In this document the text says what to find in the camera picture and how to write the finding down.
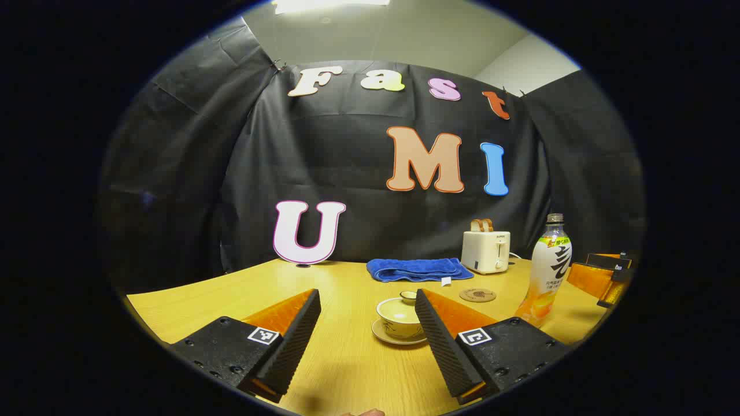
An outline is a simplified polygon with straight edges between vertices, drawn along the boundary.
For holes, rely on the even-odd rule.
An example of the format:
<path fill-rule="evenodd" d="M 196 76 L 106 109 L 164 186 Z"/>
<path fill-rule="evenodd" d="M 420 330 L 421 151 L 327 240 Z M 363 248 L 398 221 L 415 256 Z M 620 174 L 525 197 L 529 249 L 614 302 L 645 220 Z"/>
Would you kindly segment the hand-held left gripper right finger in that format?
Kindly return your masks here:
<path fill-rule="evenodd" d="M 571 350 L 523 318 L 497 321 L 427 289 L 417 290 L 415 312 L 459 404 L 521 384 Z"/>

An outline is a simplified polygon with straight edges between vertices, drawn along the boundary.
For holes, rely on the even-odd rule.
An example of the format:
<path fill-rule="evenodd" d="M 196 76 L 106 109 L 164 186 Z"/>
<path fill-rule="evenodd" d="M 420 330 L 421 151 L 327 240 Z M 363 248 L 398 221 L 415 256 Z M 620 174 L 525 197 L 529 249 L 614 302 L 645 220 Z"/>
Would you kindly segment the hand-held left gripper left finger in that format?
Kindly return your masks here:
<path fill-rule="evenodd" d="M 320 313 L 320 293 L 310 289 L 241 320 L 216 318 L 170 350 L 216 381 L 279 403 Z"/>

